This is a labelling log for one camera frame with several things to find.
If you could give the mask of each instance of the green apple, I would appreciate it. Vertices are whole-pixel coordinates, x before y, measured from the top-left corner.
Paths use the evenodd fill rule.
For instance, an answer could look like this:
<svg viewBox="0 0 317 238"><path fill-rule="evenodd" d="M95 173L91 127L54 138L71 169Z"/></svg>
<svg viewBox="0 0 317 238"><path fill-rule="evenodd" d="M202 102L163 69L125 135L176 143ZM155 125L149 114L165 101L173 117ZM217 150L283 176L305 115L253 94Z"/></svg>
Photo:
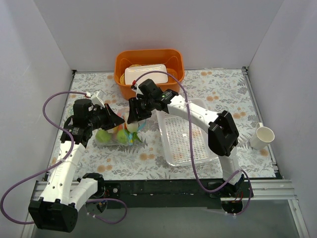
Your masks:
<svg viewBox="0 0 317 238"><path fill-rule="evenodd" d="M115 139L116 141L124 145L128 143L128 137L126 136L124 129L118 131Z"/></svg>
<svg viewBox="0 0 317 238"><path fill-rule="evenodd" d="M111 140L111 134L106 130L99 130L96 133L96 140L100 143L108 143Z"/></svg>

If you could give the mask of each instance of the transparent plastic bag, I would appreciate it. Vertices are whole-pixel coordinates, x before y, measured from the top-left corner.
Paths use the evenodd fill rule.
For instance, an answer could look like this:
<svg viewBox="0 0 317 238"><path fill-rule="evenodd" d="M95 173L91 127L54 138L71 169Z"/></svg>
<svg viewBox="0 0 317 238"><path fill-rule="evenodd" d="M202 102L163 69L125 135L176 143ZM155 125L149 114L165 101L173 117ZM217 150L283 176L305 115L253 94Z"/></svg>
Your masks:
<svg viewBox="0 0 317 238"><path fill-rule="evenodd" d="M129 116L129 108L120 109L117 115L126 122ZM133 145L135 142L143 142L139 131L145 126L146 120L127 125L123 123L110 130L99 129L95 135L95 143L98 147L111 145Z"/></svg>

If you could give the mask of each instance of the gray floor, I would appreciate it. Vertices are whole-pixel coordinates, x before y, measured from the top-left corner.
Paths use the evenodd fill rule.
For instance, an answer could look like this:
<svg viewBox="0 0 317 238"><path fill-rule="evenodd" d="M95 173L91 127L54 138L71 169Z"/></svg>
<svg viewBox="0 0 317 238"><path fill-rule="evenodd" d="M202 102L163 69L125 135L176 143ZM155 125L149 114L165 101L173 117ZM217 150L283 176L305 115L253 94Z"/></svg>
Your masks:
<svg viewBox="0 0 317 238"><path fill-rule="evenodd" d="M249 209L234 219L205 208L135 208L126 219L108 225L87 216L82 209L72 233L34 229L32 238L297 238L287 200L252 201ZM117 219L120 210L105 210L103 216Z"/></svg>

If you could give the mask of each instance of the gray wall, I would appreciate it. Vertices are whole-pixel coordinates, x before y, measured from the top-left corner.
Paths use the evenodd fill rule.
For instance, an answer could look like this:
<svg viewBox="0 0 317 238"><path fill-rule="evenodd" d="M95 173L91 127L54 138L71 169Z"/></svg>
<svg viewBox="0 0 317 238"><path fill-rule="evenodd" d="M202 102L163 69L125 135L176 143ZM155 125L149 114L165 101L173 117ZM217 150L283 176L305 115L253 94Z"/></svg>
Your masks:
<svg viewBox="0 0 317 238"><path fill-rule="evenodd" d="M317 237L317 1L285 0L250 66L278 167L291 178L311 237Z"/></svg>
<svg viewBox="0 0 317 238"><path fill-rule="evenodd" d="M125 50L175 48L190 68L250 62L283 0L34 0L67 63L113 70Z"/></svg>
<svg viewBox="0 0 317 238"><path fill-rule="evenodd" d="M0 0L0 194L47 167L56 129L42 116L42 105L69 88L71 70L32 0ZM65 97L48 106L59 121ZM25 221L35 179L4 201L7 212ZM0 214L0 236L20 237L23 225Z"/></svg>

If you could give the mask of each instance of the orange plastic container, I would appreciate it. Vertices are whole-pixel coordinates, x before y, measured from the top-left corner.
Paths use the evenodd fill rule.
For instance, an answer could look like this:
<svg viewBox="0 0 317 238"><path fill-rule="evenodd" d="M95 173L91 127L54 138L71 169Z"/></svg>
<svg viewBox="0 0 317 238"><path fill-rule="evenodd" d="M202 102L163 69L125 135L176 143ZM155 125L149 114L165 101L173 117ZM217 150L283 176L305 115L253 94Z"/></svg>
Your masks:
<svg viewBox="0 0 317 238"><path fill-rule="evenodd" d="M124 99L129 100L135 97L135 92L130 88L131 85L120 83L120 77L125 69L133 64L150 65L164 64L167 72L176 77L180 82L184 79L184 65L181 53L173 49L157 49L157 50L138 50L124 51L120 53L115 60L114 80L119 85ZM179 85L172 77L168 77L167 83L160 83L158 86L165 91L171 89L179 92Z"/></svg>

